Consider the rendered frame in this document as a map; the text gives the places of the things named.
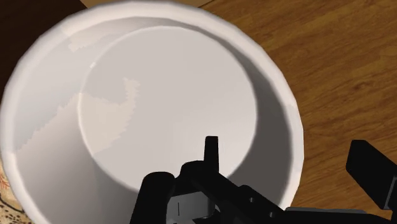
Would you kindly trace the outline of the beige speckled patterned object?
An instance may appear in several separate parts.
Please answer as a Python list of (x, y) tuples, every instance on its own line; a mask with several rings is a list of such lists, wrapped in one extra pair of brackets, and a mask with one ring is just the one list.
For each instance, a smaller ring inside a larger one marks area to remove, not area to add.
[(34, 224), (15, 198), (0, 159), (0, 224)]

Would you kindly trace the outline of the white round cup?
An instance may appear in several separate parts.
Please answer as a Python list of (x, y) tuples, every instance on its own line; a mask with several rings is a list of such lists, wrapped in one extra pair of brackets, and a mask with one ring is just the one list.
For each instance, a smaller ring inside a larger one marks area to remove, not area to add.
[(0, 150), (34, 224), (129, 224), (145, 175), (219, 139), (220, 172), (281, 208), (303, 167), (295, 97), (263, 48), (199, 8), (122, 1), (71, 15), (15, 66)]

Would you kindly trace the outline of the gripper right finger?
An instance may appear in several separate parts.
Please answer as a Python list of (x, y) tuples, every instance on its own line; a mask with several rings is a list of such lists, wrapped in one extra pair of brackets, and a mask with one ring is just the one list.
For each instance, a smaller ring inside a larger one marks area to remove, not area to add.
[(353, 140), (346, 171), (383, 210), (397, 211), (397, 164), (365, 140)]

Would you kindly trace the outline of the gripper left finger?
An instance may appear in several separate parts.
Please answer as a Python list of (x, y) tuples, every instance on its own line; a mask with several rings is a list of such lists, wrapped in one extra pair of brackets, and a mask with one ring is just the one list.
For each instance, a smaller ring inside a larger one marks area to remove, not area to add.
[(284, 210), (247, 185), (237, 186), (215, 168), (218, 138), (205, 138), (204, 159), (185, 163), (178, 177), (168, 172), (147, 174), (129, 224), (166, 224), (167, 205), (178, 186), (198, 190), (219, 212), (195, 224), (288, 224)]

